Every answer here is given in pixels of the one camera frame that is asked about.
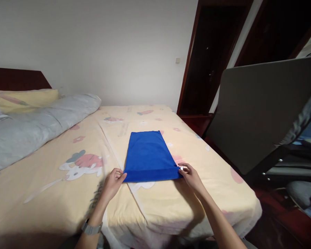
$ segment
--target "gray comforter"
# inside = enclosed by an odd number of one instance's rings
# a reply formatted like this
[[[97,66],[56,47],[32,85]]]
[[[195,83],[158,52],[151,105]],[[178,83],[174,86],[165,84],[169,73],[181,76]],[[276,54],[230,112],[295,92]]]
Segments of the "gray comforter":
[[[35,112],[14,113],[0,121],[0,170],[38,150],[95,112],[101,100],[77,94]]]

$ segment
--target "mattress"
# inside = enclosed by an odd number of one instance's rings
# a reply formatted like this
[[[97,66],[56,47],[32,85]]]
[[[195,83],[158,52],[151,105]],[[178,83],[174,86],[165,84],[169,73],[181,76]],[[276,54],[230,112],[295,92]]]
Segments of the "mattress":
[[[52,248],[80,231],[105,176],[124,169],[131,132],[160,131],[176,163],[190,163],[240,237],[261,216],[255,193],[164,105],[101,107],[26,158],[0,171],[0,248]],[[102,233],[112,248],[163,248],[175,235],[213,235],[183,179],[124,183]]]

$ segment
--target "wooden headboard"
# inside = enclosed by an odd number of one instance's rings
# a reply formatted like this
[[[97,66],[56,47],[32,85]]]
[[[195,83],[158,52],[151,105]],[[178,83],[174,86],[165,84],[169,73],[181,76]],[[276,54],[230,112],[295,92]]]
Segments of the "wooden headboard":
[[[51,89],[41,71],[0,68],[0,90],[29,91]]]

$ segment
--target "folded blue fabric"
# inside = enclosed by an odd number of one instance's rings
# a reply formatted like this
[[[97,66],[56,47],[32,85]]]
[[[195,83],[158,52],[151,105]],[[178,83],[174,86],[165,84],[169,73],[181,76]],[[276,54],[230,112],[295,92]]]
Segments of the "folded blue fabric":
[[[181,178],[160,131],[132,132],[124,182],[154,182]]]

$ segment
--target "watch strap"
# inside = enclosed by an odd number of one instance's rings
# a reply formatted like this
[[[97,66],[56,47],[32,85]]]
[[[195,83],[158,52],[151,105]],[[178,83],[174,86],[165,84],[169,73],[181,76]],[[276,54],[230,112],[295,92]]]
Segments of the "watch strap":
[[[84,224],[82,225],[82,231],[86,234],[86,235],[95,235],[97,233],[100,233],[101,231],[101,227],[103,226],[103,223],[100,224],[100,226],[97,227],[93,227],[90,226],[87,222],[89,221],[89,219],[87,219]]]

